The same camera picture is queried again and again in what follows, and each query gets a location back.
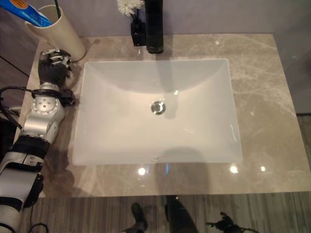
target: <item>blue toothpaste tube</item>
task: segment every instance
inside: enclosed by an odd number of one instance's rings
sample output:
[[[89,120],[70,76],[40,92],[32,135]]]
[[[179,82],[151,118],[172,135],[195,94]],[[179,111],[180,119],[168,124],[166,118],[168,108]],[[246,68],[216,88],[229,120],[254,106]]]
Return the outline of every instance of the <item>blue toothpaste tube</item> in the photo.
[[[48,18],[24,0],[0,0],[0,6],[38,27],[52,25]]]

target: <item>black shoe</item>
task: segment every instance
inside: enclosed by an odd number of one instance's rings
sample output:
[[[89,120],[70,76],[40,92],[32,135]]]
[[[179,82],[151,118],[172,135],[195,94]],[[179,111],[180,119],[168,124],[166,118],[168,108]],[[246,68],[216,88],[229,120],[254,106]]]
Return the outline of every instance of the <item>black shoe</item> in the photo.
[[[141,206],[138,203],[132,204],[132,214],[135,218],[136,223],[142,223],[144,227],[144,231],[148,228],[148,223],[145,218],[144,212],[141,208]]]

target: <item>cup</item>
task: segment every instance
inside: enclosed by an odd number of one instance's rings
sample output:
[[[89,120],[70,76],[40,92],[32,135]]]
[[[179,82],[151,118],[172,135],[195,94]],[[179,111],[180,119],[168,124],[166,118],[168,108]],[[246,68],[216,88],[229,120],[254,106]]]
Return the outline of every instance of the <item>cup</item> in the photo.
[[[39,9],[53,23],[51,26],[37,27],[29,22],[25,22],[25,26],[38,39],[46,40],[55,48],[65,50],[71,55],[72,61],[79,61],[84,56],[86,48],[63,10],[60,7],[59,10],[60,18],[58,18],[55,5],[47,5]]]

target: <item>wooden floor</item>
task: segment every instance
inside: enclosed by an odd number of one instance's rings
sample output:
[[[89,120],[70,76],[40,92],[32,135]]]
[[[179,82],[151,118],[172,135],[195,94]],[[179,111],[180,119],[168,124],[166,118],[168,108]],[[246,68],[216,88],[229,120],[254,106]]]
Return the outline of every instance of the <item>wooden floor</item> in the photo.
[[[306,151],[311,161],[311,117],[299,116]],[[260,233],[311,233],[311,192],[181,196],[200,233],[219,233],[205,222],[220,220],[221,211],[241,227]],[[169,233],[163,197],[39,199],[33,224],[47,223],[51,233],[119,233],[133,223],[131,204],[143,207],[149,228],[146,233]],[[23,215],[21,233],[29,229],[30,209]],[[34,233],[44,233],[38,228]]]

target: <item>black faucet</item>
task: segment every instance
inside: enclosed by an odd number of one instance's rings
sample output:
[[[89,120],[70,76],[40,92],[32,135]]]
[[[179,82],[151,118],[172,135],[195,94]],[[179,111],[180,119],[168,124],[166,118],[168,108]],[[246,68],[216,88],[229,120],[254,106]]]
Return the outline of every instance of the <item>black faucet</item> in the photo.
[[[163,52],[163,0],[145,0],[146,46],[149,53]]]

